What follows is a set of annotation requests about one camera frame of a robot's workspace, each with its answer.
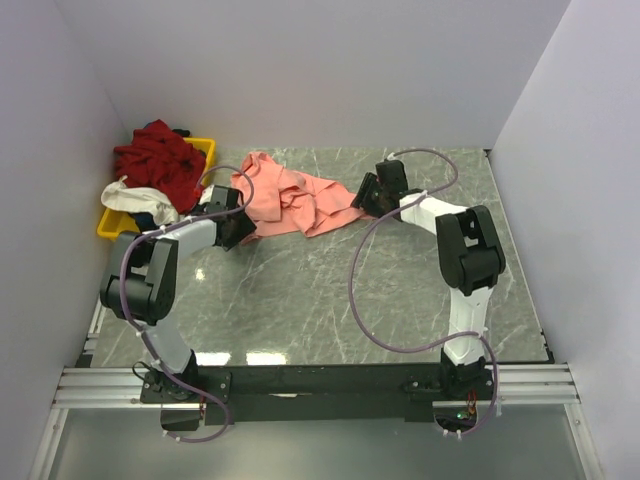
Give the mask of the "pink t shirt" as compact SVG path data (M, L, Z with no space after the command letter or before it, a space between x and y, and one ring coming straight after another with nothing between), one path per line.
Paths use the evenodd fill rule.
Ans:
M231 186L253 197L246 208L256 225L251 239L294 232L313 238L368 217L351 206L355 195L341 183L288 169L265 152L249 153Z

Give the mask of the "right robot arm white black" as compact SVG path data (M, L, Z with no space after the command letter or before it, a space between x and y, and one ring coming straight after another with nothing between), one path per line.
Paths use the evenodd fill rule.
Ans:
M460 399L489 382L485 322L506 259L488 208L458 206L411 189L398 159L384 160L374 173L366 173L351 206L376 219L395 217L435 236L440 273L450 291L440 390L449 398Z

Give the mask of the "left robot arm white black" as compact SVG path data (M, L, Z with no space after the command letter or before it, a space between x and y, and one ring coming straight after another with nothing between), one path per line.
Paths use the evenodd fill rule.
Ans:
M200 388L194 351L171 319L178 264L209 248L229 251L256 231L246 213L251 192L214 186L209 201L170 226L146 233L125 231L116 239L100 286L100 302L125 320L145 345L150 367L164 377L176 401L193 399Z

